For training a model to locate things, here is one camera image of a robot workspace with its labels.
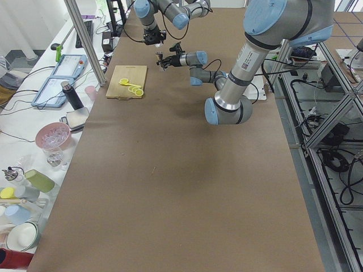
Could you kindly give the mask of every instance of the red cup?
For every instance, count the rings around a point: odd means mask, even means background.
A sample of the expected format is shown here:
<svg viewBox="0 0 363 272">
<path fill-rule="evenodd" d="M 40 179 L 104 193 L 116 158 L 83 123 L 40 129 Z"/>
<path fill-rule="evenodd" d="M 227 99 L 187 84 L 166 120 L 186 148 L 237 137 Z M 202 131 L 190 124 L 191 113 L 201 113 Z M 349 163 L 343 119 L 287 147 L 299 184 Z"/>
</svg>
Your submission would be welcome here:
<svg viewBox="0 0 363 272">
<path fill-rule="evenodd" d="M 0 268 L 26 269 L 34 254 L 0 248 Z"/>
</svg>

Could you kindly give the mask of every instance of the gray cup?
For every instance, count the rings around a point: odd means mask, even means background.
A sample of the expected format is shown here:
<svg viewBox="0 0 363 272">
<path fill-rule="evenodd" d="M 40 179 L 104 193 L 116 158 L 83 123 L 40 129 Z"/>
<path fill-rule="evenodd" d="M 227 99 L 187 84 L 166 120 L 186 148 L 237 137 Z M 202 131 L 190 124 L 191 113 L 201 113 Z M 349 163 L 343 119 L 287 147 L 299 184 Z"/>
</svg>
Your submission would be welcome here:
<svg viewBox="0 0 363 272">
<path fill-rule="evenodd" d="M 33 187 L 18 186 L 15 188 L 14 195 L 17 198 L 22 198 L 30 202 L 35 202 L 39 198 L 40 191 Z"/>
</svg>

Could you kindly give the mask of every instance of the green object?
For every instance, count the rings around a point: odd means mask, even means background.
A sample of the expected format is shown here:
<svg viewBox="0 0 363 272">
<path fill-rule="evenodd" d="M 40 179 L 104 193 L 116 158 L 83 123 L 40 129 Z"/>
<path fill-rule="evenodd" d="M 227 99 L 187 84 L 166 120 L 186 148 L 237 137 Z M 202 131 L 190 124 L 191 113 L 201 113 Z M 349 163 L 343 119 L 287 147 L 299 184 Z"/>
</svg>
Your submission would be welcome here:
<svg viewBox="0 0 363 272">
<path fill-rule="evenodd" d="M 59 62 L 59 60 L 62 57 L 62 47 L 63 47 L 62 45 L 57 46 L 57 49 L 56 49 L 56 62 Z"/>
<path fill-rule="evenodd" d="M 53 180 L 34 169 L 26 172 L 25 177 L 35 188 L 43 193 L 51 191 L 55 186 Z"/>
</svg>

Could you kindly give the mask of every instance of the keyboard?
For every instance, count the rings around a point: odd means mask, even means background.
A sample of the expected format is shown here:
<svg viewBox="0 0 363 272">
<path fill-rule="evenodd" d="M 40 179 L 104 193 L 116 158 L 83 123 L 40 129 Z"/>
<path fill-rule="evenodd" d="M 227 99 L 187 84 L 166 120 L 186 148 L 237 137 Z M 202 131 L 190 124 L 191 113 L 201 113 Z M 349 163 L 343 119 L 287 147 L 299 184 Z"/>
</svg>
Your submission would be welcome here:
<svg viewBox="0 0 363 272">
<path fill-rule="evenodd" d="M 93 37 L 93 22 L 92 21 L 85 21 L 84 22 L 85 27 L 87 29 L 88 35 L 90 35 L 91 41 L 92 41 L 92 37 Z M 82 42 L 81 39 L 79 38 L 78 34 L 77 34 L 77 39 L 75 41 L 75 47 L 76 48 L 82 48 Z"/>
</svg>

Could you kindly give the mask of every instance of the wooden cutting board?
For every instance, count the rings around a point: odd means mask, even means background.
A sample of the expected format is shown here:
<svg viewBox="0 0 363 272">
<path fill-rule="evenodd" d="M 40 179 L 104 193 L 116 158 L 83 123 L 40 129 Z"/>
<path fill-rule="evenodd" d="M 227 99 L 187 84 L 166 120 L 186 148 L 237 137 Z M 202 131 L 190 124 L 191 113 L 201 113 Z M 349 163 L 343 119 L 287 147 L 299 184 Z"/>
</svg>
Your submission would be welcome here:
<svg viewBox="0 0 363 272">
<path fill-rule="evenodd" d="M 144 88 L 147 66 L 145 65 L 116 65 L 109 83 L 106 97 L 117 99 L 142 98 L 129 91 L 129 86 L 119 84 L 121 78 L 128 78 L 130 83 Z"/>
</svg>

